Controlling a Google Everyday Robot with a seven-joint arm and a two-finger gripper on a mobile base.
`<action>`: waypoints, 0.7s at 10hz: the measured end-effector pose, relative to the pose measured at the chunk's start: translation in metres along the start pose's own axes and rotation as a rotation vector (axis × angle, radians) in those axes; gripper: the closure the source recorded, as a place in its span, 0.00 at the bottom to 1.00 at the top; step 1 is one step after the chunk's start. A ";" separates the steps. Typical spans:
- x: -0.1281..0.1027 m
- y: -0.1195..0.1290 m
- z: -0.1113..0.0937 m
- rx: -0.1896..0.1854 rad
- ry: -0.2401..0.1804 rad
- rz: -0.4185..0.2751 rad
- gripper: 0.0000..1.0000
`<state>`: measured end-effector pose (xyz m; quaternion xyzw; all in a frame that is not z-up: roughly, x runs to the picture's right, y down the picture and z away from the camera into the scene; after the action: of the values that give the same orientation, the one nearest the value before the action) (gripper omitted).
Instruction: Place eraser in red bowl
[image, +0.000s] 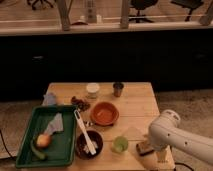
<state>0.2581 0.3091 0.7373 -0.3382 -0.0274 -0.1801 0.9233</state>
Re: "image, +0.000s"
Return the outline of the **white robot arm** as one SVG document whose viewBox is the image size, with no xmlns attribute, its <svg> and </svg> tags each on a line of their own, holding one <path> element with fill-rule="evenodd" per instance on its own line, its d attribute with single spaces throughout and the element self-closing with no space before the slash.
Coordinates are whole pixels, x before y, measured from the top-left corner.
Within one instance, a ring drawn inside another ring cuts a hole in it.
<svg viewBox="0 0 213 171">
<path fill-rule="evenodd" d="M 136 145 L 140 156 L 175 147 L 213 165 L 213 139 L 190 133 L 178 127 L 181 118 L 173 110 L 164 110 L 148 127 L 148 139 Z"/>
</svg>

